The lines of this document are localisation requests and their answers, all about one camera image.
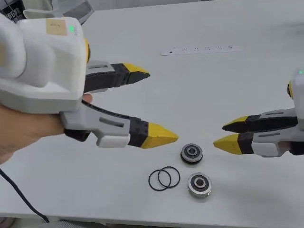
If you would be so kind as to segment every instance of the white tabletop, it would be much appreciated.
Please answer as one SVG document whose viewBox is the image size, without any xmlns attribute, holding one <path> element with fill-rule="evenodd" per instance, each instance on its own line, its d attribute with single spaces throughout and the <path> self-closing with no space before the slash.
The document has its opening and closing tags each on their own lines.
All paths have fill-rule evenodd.
<svg viewBox="0 0 304 228">
<path fill-rule="evenodd" d="M 237 156 L 212 145 L 228 134 L 222 125 L 236 117 L 293 106 L 286 85 L 304 67 L 303 7 L 303 0 L 219 0 L 95 12 L 84 25 L 92 59 L 131 62 L 152 76 L 96 94 L 93 103 L 161 124 L 179 140 L 141 150 L 100 149 L 94 136 L 85 143 L 50 137 L 1 168 L 49 217 L 183 227 L 303 226 L 304 157 Z M 160 55 L 171 47 L 224 43 L 244 50 Z M 187 143 L 204 151 L 194 168 L 180 159 Z M 148 176 L 167 165 L 180 171 L 181 182 L 155 192 Z M 187 191 L 188 177 L 198 171 L 213 184 L 205 201 Z M 3 180 L 0 215 L 33 216 Z"/>
</svg>

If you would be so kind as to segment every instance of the black rubber ring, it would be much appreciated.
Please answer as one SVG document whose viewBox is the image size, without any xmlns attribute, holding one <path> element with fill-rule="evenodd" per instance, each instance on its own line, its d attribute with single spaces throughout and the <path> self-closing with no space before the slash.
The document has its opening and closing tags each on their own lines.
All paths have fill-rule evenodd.
<svg viewBox="0 0 304 228">
<path fill-rule="evenodd" d="M 179 180 L 177 181 L 176 184 L 174 184 L 174 185 L 171 186 L 171 182 L 170 182 L 169 185 L 164 185 L 164 184 L 161 182 L 161 180 L 160 180 L 160 173 L 161 173 L 161 171 L 166 171 L 165 169 L 173 169 L 173 170 L 175 170 L 175 171 L 177 172 L 177 174 L 178 174 L 178 176 L 179 176 Z M 173 189 L 173 188 L 175 188 L 176 186 L 178 186 L 178 184 L 180 183 L 180 181 L 181 181 L 181 175 L 180 175 L 180 172 L 179 172 L 175 167 L 173 167 L 173 166 L 166 166 L 166 167 L 163 167 L 163 168 L 158 172 L 158 174 L 157 174 L 157 180 L 158 180 L 158 182 L 159 182 L 163 187 L 166 187 L 166 188 L 168 188 L 168 189 Z"/>
<path fill-rule="evenodd" d="M 163 189 L 156 189 L 156 188 L 154 188 L 152 185 L 151 185 L 151 176 L 154 174 L 154 173 L 156 173 L 156 172 L 165 172 L 166 174 L 168 174 L 168 176 L 169 176 L 169 178 L 170 178 L 170 182 L 169 182 L 169 186 L 171 185 L 171 175 L 169 174 L 169 172 L 167 172 L 166 170 L 154 170 L 151 174 L 150 174 L 150 176 L 149 176 L 149 178 L 148 178 L 148 183 L 149 183 L 149 186 L 150 186 L 150 188 L 152 188 L 154 191 L 165 191 L 166 189 L 168 189 L 169 187 L 166 187 L 165 186 L 165 188 L 163 188 Z"/>
</svg>

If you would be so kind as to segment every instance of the metal bearing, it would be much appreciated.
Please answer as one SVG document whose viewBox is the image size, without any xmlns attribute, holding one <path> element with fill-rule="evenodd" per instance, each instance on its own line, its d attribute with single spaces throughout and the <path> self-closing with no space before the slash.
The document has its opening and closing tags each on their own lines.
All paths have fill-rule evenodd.
<svg viewBox="0 0 304 228">
<path fill-rule="evenodd" d="M 206 198 L 212 190 L 210 178 L 203 173 L 192 174 L 188 179 L 188 191 L 197 198 Z"/>
<path fill-rule="evenodd" d="M 203 150 L 197 144 L 184 145 L 180 152 L 181 159 L 187 164 L 194 165 L 199 163 L 203 158 Z"/>
</svg>

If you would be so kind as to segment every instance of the yellow fingertip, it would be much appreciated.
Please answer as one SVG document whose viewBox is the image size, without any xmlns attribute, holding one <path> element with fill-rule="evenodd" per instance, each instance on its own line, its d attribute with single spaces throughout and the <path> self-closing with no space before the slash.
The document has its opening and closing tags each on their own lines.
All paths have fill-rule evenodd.
<svg viewBox="0 0 304 228">
<path fill-rule="evenodd" d="M 162 126 L 149 123 L 148 137 L 143 142 L 141 148 L 148 149 L 166 145 L 177 141 L 178 138 L 176 134 L 164 129 Z"/>
<path fill-rule="evenodd" d="M 228 135 L 224 138 L 221 138 L 213 143 L 213 145 L 221 149 L 223 151 L 226 151 L 231 154 L 237 154 L 241 155 L 242 151 L 238 144 L 238 134 L 232 134 Z"/>
<path fill-rule="evenodd" d="M 237 119 L 235 119 L 235 120 L 229 122 L 228 124 L 225 124 L 224 127 L 225 127 L 225 126 L 228 126 L 228 125 L 230 125 L 230 124 L 237 123 L 237 122 L 244 122 L 247 118 L 248 118 L 248 115 L 239 117 L 239 118 L 237 118 Z"/>
<path fill-rule="evenodd" d="M 130 73 L 133 73 L 133 72 L 142 72 L 142 73 L 149 73 L 148 71 L 142 69 L 141 67 L 139 66 L 135 66 L 131 63 L 124 63 L 124 66 L 130 71 Z"/>
</svg>

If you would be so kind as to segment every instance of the power strip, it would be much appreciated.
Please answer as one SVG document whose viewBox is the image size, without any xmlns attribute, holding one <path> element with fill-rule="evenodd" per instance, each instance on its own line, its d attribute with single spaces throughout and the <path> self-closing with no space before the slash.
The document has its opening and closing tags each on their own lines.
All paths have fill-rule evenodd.
<svg viewBox="0 0 304 228">
<path fill-rule="evenodd" d="M 193 54 L 208 54 L 208 53 L 227 53 L 243 51 L 241 46 L 237 45 L 207 45 L 204 47 L 175 47 L 171 50 L 162 51 L 161 56 L 173 55 L 193 55 Z"/>
</svg>

